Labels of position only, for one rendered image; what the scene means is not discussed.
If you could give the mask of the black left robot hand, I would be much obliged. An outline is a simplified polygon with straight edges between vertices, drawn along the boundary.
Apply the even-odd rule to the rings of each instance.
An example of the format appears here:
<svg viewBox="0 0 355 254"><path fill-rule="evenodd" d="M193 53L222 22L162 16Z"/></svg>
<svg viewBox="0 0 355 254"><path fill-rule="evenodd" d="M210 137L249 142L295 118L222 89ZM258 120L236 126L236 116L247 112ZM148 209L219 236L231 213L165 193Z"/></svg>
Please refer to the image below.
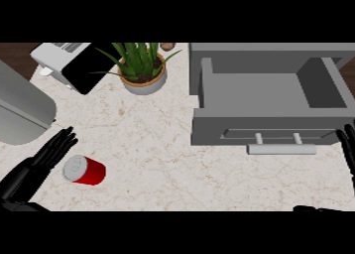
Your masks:
<svg viewBox="0 0 355 254"><path fill-rule="evenodd" d="M29 157L0 181L0 211L48 211L30 202L55 165L79 142L75 127L63 129L38 154Z"/></svg>

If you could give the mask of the red can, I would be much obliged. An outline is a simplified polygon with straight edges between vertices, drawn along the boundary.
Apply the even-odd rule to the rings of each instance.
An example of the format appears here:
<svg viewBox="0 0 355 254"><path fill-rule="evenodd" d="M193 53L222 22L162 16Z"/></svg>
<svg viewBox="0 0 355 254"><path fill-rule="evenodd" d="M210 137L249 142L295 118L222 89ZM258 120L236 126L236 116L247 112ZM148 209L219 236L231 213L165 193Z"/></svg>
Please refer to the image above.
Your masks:
<svg viewBox="0 0 355 254"><path fill-rule="evenodd" d="M106 165L83 155L75 155L64 165L64 178L72 183L97 186L106 178Z"/></svg>

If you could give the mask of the grey drawer box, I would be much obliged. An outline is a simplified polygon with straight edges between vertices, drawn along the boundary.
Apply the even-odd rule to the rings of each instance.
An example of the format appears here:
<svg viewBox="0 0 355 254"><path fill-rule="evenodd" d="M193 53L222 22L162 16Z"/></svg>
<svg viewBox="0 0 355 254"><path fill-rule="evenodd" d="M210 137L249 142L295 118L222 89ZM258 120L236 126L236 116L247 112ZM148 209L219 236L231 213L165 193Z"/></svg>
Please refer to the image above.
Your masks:
<svg viewBox="0 0 355 254"><path fill-rule="evenodd" d="M219 70L213 59L203 58L202 71L208 109L271 111L272 115L312 109L355 110L333 58L244 62L234 72Z"/></svg>

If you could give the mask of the grey drawer front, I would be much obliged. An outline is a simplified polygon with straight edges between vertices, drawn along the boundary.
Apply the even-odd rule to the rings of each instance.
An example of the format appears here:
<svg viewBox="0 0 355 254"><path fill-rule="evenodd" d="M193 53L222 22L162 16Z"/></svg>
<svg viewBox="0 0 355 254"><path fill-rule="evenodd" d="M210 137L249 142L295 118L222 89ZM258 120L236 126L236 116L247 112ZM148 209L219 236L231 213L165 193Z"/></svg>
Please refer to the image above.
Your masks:
<svg viewBox="0 0 355 254"><path fill-rule="evenodd" d="M261 133L267 144L293 144L298 133L303 144L339 142L334 131L355 119L352 108L208 109L194 110L191 144L237 146L255 144Z"/></svg>

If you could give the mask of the large rounded grey appliance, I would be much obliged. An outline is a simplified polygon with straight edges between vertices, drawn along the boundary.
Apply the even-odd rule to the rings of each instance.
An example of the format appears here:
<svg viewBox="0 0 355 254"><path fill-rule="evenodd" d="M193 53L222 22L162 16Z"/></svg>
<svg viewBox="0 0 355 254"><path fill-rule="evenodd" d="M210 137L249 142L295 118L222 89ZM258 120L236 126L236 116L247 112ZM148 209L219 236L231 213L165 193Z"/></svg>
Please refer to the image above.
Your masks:
<svg viewBox="0 0 355 254"><path fill-rule="evenodd" d="M0 142L30 143L45 134L55 118L54 99L0 61Z"/></svg>

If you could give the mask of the grey cabinet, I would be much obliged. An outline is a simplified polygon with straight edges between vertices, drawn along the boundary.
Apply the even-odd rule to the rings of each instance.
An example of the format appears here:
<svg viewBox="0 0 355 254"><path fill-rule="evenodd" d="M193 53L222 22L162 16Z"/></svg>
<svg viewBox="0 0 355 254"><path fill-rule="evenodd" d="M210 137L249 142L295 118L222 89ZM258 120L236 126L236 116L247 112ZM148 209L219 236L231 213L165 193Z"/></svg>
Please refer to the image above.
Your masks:
<svg viewBox="0 0 355 254"><path fill-rule="evenodd" d="M343 68L355 58L355 43L191 43L190 94L199 94L202 59L215 73L298 73L312 58L330 58Z"/></svg>

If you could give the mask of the green potted plant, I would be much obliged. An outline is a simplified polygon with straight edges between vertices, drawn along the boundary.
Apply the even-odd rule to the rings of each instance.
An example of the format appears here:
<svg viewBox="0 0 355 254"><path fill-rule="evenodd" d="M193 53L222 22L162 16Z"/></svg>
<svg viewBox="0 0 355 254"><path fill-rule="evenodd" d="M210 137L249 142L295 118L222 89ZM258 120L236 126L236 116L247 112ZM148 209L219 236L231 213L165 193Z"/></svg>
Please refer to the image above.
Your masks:
<svg viewBox="0 0 355 254"><path fill-rule="evenodd" d="M179 54L175 52L168 58L159 54L159 43L113 43L120 54L117 59L104 50L98 50L116 63L117 72L94 72L117 75L125 88L137 95L153 94L165 85L168 79L168 61Z"/></svg>

